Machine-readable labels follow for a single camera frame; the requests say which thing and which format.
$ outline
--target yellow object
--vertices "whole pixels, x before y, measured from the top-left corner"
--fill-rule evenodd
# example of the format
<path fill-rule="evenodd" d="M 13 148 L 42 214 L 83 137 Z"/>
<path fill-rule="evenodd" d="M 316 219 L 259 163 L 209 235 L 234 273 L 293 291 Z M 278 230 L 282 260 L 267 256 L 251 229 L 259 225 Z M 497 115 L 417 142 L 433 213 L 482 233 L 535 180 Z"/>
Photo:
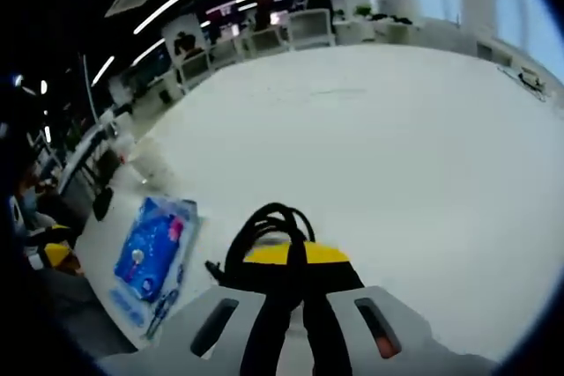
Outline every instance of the yellow object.
<path fill-rule="evenodd" d="M 304 242 L 309 264 L 348 262 L 349 258 L 336 248 L 322 246 L 314 242 Z M 262 264 L 286 264 L 289 243 L 277 246 L 258 247 L 245 257 L 245 262 Z"/>
<path fill-rule="evenodd" d="M 47 244 L 45 246 L 45 254 L 53 268 L 61 264 L 71 252 L 70 248 L 61 244 Z"/>

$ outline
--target cable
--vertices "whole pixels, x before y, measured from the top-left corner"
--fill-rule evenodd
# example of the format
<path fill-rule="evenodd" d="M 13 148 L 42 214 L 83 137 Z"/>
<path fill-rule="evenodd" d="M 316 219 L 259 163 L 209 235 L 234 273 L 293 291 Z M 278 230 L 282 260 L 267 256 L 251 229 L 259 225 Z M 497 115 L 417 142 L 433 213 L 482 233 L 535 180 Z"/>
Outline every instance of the cable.
<path fill-rule="evenodd" d="M 282 215 L 282 218 L 271 216 L 274 213 Z M 303 242 L 307 240 L 302 230 L 296 223 L 297 215 L 308 230 L 309 241 L 315 242 L 314 229 L 306 216 L 299 210 L 285 206 L 282 203 L 270 203 L 257 210 L 243 225 L 235 236 L 229 250 L 227 251 L 225 272 L 219 269 L 219 263 L 205 262 L 205 267 L 211 275 L 220 283 L 226 281 L 226 274 L 232 274 L 240 266 L 247 253 L 255 243 L 264 235 L 271 232 L 283 232 L 289 235 L 292 244 L 301 245 L 305 257 Z"/>

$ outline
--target blue package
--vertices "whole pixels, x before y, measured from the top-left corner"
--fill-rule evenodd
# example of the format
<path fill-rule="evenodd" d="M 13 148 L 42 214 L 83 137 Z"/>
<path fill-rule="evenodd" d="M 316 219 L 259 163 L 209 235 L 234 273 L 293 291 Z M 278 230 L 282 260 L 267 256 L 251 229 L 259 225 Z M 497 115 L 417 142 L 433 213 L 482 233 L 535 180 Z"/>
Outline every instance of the blue package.
<path fill-rule="evenodd" d="M 159 296 L 189 219 L 166 199 L 145 198 L 114 268 L 139 299 L 153 302 Z"/>

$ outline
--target black cable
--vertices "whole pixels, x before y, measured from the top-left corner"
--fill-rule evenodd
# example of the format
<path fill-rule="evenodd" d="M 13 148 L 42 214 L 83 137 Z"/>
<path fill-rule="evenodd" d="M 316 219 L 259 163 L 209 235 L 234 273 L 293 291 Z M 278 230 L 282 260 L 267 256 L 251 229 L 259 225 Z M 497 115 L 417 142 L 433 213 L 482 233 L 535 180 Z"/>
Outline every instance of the black cable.
<path fill-rule="evenodd" d="M 282 215 L 282 218 L 271 216 L 275 213 Z M 287 207 L 282 203 L 269 203 L 253 213 L 235 236 L 233 243 L 227 251 L 225 272 L 219 269 L 219 263 L 216 264 L 207 261 L 205 262 L 205 267 L 221 284 L 225 281 L 226 274 L 234 273 L 237 267 L 243 263 L 245 256 L 253 248 L 255 243 L 261 237 L 271 232 L 288 234 L 292 244 L 302 245 L 302 254 L 305 256 L 303 242 L 308 238 L 298 227 L 294 214 L 297 215 L 306 226 L 309 240 L 315 242 L 314 229 L 301 211 Z"/>

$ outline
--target white table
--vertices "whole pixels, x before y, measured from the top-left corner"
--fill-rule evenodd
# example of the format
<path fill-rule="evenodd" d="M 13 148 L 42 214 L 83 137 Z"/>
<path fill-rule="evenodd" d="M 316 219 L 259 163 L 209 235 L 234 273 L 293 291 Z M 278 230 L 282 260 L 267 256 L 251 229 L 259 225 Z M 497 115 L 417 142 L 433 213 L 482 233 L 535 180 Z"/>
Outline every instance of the white table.
<path fill-rule="evenodd" d="M 182 177 L 176 194 L 206 216 L 178 306 L 212 283 L 204 261 L 223 262 L 272 201 L 302 210 L 364 284 L 418 311 L 456 352 L 504 359 L 559 279 L 564 122 L 491 63 L 397 46 L 265 57 L 204 81 L 149 136 Z M 77 253 L 143 346 L 104 299 L 128 202 L 110 224 L 91 218 Z M 311 370 L 303 333 L 279 369 Z"/>

